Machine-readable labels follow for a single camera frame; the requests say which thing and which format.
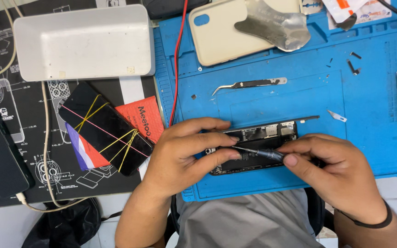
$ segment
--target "hand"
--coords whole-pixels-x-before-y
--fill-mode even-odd
[[[219,164],[240,159],[240,153],[234,149],[219,149],[199,160],[193,156],[207,148],[235,145],[239,138],[218,132],[199,133],[203,129],[224,130],[230,126],[229,121],[203,117],[167,128],[154,148],[141,184],[167,198],[197,183]]]
[[[284,165],[316,190],[328,204],[366,224],[382,223],[386,206],[364,154],[347,140],[325,134],[307,134],[278,149],[289,153]],[[327,166],[308,161],[317,157]]]

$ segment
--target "gray shirt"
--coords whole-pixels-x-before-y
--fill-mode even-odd
[[[177,248],[323,248],[307,216],[304,189],[184,202]]]

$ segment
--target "blue silicone repair mat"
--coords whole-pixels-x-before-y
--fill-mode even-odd
[[[167,123],[173,104],[173,55],[180,18],[154,29],[156,80]],[[204,67],[197,60],[189,25],[179,58],[179,96],[175,122],[212,116],[247,127],[319,115],[298,123],[298,134],[320,132],[346,138],[366,156],[377,178],[397,176],[397,15],[355,25],[344,32],[328,29],[326,12],[307,20],[312,38],[292,53],[276,48]],[[350,56],[351,52],[362,59]],[[354,76],[350,59],[361,73]],[[222,89],[255,79],[287,77],[284,85]],[[334,120],[331,110],[347,118]],[[185,201],[203,201],[305,187],[285,167],[222,176],[206,175],[183,191]]]

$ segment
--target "red wire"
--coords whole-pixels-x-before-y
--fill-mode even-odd
[[[186,8],[188,6],[188,0],[185,0],[185,4],[183,6],[183,15],[182,15],[182,25],[180,26],[180,32],[179,32],[179,38],[177,39],[177,44],[176,44],[176,49],[174,51],[174,73],[176,76],[176,91],[174,93],[174,104],[173,104],[173,110],[171,111],[171,117],[169,118],[169,126],[171,126],[171,123],[173,122],[174,118],[174,112],[176,109],[176,104],[177,104],[177,90],[179,88],[179,65],[177,64],[178,61],[178,56],[179,54],[177,51],[179,51],[179,46],[180,46],[180,40],[182,39],[182,34],[183,34],[183,26],[185,23],[185,17],[186,17]]]

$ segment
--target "person's left hand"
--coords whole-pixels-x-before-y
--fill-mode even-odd
[[[218,132],[199,133],[203,129],[224,130],[230,126],[229,121],[203,117],[167,128],[154,148],[142,185],[168,198],[197,183],[219,164],[240,159],[240,153],[234,149],[219,149],[199,160],[193,156],[207,148],[235,145],[239,138]]]

